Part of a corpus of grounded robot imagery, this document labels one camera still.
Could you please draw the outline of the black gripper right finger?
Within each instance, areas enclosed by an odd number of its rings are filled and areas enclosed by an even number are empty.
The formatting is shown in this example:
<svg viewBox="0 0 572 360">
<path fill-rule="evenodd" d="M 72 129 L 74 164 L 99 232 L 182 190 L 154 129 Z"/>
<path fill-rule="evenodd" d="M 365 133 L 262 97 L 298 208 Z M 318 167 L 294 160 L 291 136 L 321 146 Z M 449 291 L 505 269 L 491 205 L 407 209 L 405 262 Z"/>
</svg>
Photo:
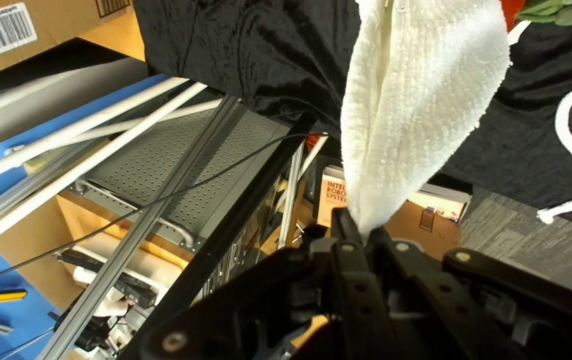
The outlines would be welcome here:
<svg viewBox="0 0 572 360">
<path fill-rule="evenodd" d="M 389 234 L 383 226 L 374 228 L 365 238 L 365 247 L 374 250 L 375 245 L 387 244 Z"/>
</svg>

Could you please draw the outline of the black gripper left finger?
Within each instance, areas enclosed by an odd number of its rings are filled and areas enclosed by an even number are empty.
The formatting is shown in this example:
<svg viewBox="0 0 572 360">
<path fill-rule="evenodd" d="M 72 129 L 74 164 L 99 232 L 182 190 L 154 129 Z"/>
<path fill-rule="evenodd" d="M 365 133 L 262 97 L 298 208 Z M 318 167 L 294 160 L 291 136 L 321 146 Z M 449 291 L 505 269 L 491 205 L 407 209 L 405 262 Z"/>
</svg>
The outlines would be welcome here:
<svg viewBox="0 0 572 360">
<path fill-rule="evenodd" d="M 332 209 L 330 234 L 333 238 L 333 247 L 337 251 L 353 251 L 359 247 L 361 241 L 359 232 L 346 208 Z"/>
</svg>

